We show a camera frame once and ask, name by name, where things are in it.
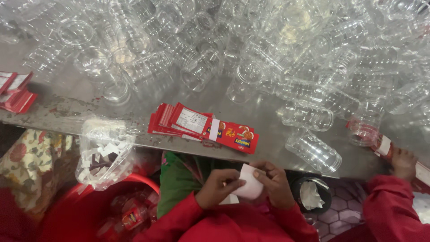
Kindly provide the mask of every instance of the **red sleeve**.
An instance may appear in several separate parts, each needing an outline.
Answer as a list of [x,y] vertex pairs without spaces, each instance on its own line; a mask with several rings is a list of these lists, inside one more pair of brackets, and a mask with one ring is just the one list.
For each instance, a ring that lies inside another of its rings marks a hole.
[[202,213],[203,209],[197,204],[192,192],[148,230],[136,235],[133,242],[178,241],[182,234],[197,222]]
[[0,188],[0,241],[34,241],[35,224],[15,203],[9,188]]
[[312,225],[306,222],[297,203],[289,210],[271,208],[270,211],[279,226],[281,226],[294,241],[319,242],[318,232]]
[[430,225],[422,224],[412,208],[414,195],[407,181],[379,175],[368,186],[371,194],[363,215],[377,241],[430,241]]

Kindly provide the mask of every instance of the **hand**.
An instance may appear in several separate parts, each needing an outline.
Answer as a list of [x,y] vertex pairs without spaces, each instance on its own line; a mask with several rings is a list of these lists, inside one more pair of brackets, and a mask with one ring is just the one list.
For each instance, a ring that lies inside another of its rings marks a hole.
[[202,209],[218,205],[230,193],[243,186],[240,173],[234,169],[213,170],[203,188],[196,194],[196,201]]
[[415,165],[417,161],[418,158],[414,156],[412,151],[393,146],[392,175],[411,182],[416,175]]
[[266,172],[264,174],[261,171],[254,171],[253,175],[266,188],[272,206],[285,210],[294,206],[293,194],[283,169],[268,161],[257,161],[249,165]]

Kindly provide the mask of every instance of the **red plastic bucket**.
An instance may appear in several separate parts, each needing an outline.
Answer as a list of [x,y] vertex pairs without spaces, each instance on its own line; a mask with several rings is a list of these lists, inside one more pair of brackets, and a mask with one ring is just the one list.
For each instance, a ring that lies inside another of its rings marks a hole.
[[58,200],[45,215],[40,226],[38,241],[94,242],[100,223],[109,217],[111,200],[121,194],[150,186],[157,193],[160,187],[151,179],[131,174],[125,180],[97,192],[91,186],[78,194],[78,184]]

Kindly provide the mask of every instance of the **floral fabric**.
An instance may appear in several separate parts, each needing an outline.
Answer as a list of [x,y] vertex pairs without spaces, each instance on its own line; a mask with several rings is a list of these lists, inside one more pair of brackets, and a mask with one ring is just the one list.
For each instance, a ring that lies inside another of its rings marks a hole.
[[17,205],[40,221],[64,182],[74,178],[79,147],[70,135],[26,130],[0,158]]

